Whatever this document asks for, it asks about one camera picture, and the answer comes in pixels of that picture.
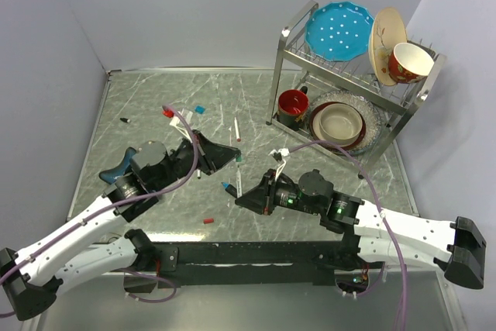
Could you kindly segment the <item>red pen cap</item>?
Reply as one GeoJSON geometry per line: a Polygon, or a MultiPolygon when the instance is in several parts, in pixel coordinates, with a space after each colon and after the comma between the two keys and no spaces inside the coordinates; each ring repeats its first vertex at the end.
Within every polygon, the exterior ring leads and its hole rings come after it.
{"type": "Polygon", "coordinates": [[[203,219],[203,223],[206,225],[206,224],[211,224],[213,223],[215,220],[213,218],[207,218],[207,219],[203,219]]]}

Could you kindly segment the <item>red black mug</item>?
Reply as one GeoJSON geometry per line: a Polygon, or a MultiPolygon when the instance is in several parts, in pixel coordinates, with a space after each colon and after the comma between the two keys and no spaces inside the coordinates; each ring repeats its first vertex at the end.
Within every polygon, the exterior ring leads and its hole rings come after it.
{"type": "Polygon", "coordinates": [[[281,93],[277,100],[278,121],[291,129],[301,126],[303,116],[309,107],[308,88],[290,89],[281,93]]]}

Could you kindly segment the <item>white green marker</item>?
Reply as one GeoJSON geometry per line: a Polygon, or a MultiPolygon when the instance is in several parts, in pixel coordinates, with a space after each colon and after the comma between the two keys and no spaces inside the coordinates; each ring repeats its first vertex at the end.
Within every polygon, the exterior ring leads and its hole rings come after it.
{"type": "Polygon", "coordinates": [[[236,166],[236,197],[239,198],[243,195],[243,183],[241,168],[239,165],[236,166]]]}

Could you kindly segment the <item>black blue highlighter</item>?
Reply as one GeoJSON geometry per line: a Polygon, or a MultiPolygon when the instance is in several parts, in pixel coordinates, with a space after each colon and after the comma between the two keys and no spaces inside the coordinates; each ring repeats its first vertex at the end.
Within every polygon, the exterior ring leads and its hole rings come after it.
{"type": "Polygon", "coordinates": [[[237,198],[238,196],[238,193],[237,193],[237,189],[235,186],[233,186],[232,184],[230,183],[226,183],[226,182],[222,182],[222,186],[224,188],[224,191],[226,193],[228,193],[230,196],[232,196],[233,198],[237,198]]]}

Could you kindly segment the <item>beige bowl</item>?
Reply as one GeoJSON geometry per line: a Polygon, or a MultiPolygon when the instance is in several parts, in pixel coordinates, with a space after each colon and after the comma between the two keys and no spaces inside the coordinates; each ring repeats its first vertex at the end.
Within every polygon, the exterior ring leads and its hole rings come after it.
{"type": "Polygon", "coordinates": [[[362,128],[361,115],[350,105],[337,102],[320,112],[319,130],[324,140],[348,146],[358,138],[362,128]]]}

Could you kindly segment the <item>blue polka dot plate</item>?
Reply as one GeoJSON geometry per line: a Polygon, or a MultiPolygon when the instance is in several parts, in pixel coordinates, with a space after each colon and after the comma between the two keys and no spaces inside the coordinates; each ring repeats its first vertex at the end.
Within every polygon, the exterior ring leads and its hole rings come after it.
{"type": "Polygon", "coordinates": [[[317,57],[345,62],[368,50],[374,17],[353,2],[331,2],[306,22],[305,42],[317,57]]]}

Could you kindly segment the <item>red rimmed plate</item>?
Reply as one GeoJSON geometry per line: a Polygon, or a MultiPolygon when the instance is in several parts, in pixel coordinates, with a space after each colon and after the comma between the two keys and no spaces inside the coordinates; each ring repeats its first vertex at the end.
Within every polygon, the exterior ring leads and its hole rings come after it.
{"type": "MultiPolygon", "coordinates": [[[[311,133],[313,135],[313,137],[316,139],[316,140],[324,140],[321,133],[320,133],[320,130],[319,130],[319,117],[320,117],[320,112],[328,105],[331,105],[333,103],[337,103],[337,102],[326,102],[325,104],[322,104],[320,106],[318,106],[311,114],[311,117],[310,117],[310,126],[309,126],[309,129],[311,130],[311,133]]],[[[364,125],[364,119],[363,117],[361,116],[362,120],[363,120],[363,128],[360,132],[360,135],[358,136],[358,138],[353,142],[351,143],[350,145],[348,146],[344,146],[344,145],[338,145],[338,146],[341,146],[341,147],[344,147],[345,149],[349,149],[351,148],[353,145],[357,145],[364,137],[365,135],[365,125],[364,125]]]]}

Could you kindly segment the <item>blue pen cap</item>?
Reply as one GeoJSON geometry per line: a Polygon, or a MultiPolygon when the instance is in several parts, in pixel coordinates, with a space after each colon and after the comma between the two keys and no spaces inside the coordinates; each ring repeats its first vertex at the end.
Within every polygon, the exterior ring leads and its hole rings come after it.
{"type": "Polygon", "coordinates": [[[198,114],[203,114],[205,112],[205,108],[203,106],[197,105],[195,107],[195,112],[197,112],[198,114]]]}

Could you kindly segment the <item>glass patterned plate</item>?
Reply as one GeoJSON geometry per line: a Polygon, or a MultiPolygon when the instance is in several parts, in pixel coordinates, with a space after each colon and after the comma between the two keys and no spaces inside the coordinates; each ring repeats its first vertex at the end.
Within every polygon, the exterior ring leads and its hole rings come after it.
{"type": "Polygon", "coordinates": [[[308,113],[305,115],[305,124],[310,126],[312,112],[326,102],[341,102],[354,107],[363,117],[365,135],[357,144],[348,149],[352,156],[361,155],[374,148],[382,132],[382,120],[376,106],[362,96],[346,90],[332,90],[323,93],[310,101],[308,113]]]}

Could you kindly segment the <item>blue star dish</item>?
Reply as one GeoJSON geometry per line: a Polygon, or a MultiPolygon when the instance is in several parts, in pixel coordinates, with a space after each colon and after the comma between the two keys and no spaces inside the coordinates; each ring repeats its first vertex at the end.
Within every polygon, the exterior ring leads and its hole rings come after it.
{"type": "Polygon", "coordinates": [[[129,172],[131,168],[130,161],[135,154],[136,149],[128,147],[124,153],[124,157],[117,166],[103,170],[98,174],[100,180],[104,181],[106,184],[113,184],[116,182],[118,178],[129,172]]]}

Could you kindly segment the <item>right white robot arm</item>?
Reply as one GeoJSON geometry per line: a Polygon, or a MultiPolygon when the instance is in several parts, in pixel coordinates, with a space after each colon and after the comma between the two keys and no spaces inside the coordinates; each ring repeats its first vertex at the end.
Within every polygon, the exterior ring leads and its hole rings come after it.
{"type": "Polygon", "coordinates": [[[342,237],[342,246],[330,256],[341,270],[377,262],[432,267],[460,287],[484,286],[487,242],[472,219],[438,221],[378,208],[336,191],[318,170],[292,181],[270,169],[257,186],[237,195],[235,203],[258,215],[271,215],[281,207],[318,216],[320,226],[342,237]]]}

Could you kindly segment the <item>black base bar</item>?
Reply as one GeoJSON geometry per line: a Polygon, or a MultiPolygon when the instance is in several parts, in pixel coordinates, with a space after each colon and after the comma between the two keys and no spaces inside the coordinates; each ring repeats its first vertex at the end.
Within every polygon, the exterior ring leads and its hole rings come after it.
{"type": "Polygon", "coordinates": [[[334,285],[335,272],[378,269],[358,257],[357,240],[155,243],[125,269],[157,274],[178,287],[211,284],[334,285]]]}

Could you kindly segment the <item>white red acrylic marker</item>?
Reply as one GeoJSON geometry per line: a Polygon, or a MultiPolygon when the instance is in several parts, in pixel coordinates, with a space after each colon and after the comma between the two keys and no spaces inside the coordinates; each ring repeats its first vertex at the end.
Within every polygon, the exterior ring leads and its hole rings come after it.
{"type": "Polygon", "coordinates": [[[236,117],[234,117],[234,129],[235,129],[235,138],[236,142],[241,142],[241,136],[240,136],[240,131],[239,131],[239,122],[236,117]]]}

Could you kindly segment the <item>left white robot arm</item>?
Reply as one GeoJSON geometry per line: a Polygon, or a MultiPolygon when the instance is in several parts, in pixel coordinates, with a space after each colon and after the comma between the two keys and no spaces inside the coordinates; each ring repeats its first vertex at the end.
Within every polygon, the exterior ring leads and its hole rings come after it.
{"type": "Polygon", "coordinates": [[[214,174],[239,157],[235,147],[213,143],[198,130],[167,151],[158,141],[128,148],[120,164],[100,173],[108,187],[83,212],[22,248],[1,251],[1,287],[20,321],[46,311],[58,296],[108,271],[147,269],[157,250],[141,229],[95,250],[89,246],[132,222],[182,186],[196,171],[214,174]]]}

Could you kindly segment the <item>steel dish rack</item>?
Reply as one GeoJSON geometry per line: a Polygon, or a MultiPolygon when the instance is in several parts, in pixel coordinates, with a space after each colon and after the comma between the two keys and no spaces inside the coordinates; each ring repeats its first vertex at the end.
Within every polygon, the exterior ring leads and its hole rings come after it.
{"type": "Polygon", "coordinates": [[[378,82],[371,65],[363,57],[356,57],[349,62],[330,62],[317,57],[310,51],[304,41],[303,23],[309,20],[317,8],[317,2],[309,1],[289,21],[280,34],[266,124],[276,126],[303,143],[312,143],[315,139],[305,124],[305,115],[308,110],[303,116],[301,126],[297,129],[288,128],[278,121],[277,100],[280,95],[281,72],[283,63],[291,62],[300,67],[302,72],[295,87],[306,86],[310,101],[328,91],[346,90],[364,97],[376,106],[383,123],[381,135],[373,149],[353,156],[358,159],[363,169],[368,171],[374,167],[389,147],[397,146],[398,134],[428,98],[446,62],[446,56],[426,47],[424,50],[435,61],[427,78],[405,88],[399,85],[383,86],[378,82]]]}

